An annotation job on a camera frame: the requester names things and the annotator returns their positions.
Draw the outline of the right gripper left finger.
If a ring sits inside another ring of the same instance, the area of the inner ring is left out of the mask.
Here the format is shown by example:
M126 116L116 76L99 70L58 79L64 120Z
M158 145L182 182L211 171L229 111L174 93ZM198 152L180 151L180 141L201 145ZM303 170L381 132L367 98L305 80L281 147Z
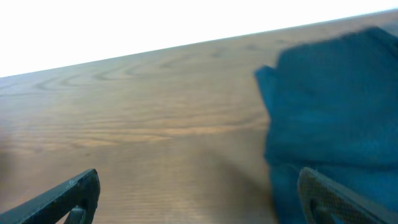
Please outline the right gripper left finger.
M95 169L88 169L31 200L1 214L1 223L91 224L98 206L100 181Z

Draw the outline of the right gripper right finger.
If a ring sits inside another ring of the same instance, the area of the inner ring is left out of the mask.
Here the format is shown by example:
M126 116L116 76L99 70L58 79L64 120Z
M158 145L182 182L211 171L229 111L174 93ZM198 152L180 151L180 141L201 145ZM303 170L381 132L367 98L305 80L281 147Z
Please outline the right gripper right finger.
M298 196L309 224L394 224L397 213L372 202L329 177L304 167Z

